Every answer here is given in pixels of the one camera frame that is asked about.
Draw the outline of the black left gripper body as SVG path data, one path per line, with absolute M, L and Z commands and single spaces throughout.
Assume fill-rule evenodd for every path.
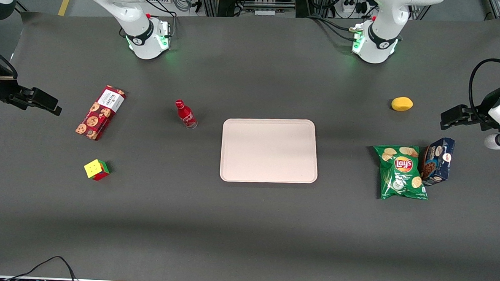
M 477 124 L 482 131 L 496 129 L 500 132 L 500 124 L 489 115 L 489 111 L 500 100 L 500 87 L 485 95 L 483 101 L 479 105 L 474 105 L 475 97 L 472 92 L 470 97 L 470 106 L 473 110 L 469 125 Z

